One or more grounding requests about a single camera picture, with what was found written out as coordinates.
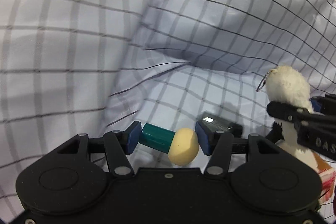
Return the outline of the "blue checked sheet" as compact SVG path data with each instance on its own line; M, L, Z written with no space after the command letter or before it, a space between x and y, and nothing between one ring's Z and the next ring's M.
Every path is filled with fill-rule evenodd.
M265 135L278 65L335 92L335 0L1 0L1 219L18 174L80 133L208 111Z

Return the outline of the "teal and cream sponge applicator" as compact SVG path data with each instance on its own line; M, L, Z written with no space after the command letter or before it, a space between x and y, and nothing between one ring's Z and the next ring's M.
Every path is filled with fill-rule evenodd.
M146 123L139 137L142 145L163 152L169 161L178 166L190 164L199 152L197 134L190 128L176 132Z

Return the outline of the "black small device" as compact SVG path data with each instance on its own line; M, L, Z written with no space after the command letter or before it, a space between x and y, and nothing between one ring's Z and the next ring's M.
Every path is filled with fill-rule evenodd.
M243 127L242 125L229 121L214 114L204 112L199 118L199 122L204 124L211 132L223 133L231 132L235 138L242 137Z

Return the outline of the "white plush toy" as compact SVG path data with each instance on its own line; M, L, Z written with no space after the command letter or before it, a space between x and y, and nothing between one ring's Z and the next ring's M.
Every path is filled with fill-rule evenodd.
M294 123L298 114L313 113L310 85L303 75L288 65L270 69L257 90L266 89L269 100L267 112L274 117L274 128L279 128L283 141L278 145L296 159L316 169L314 153L298 143Z

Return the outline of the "pink white cloth bundle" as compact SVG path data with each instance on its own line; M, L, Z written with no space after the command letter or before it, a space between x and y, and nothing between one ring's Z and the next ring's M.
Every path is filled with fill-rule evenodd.
M317 153L313 153L317 161L317 173L322 181L322 192L319 203L326 203L334 194L335 187L335 169L330 165L330 160L324 160Z

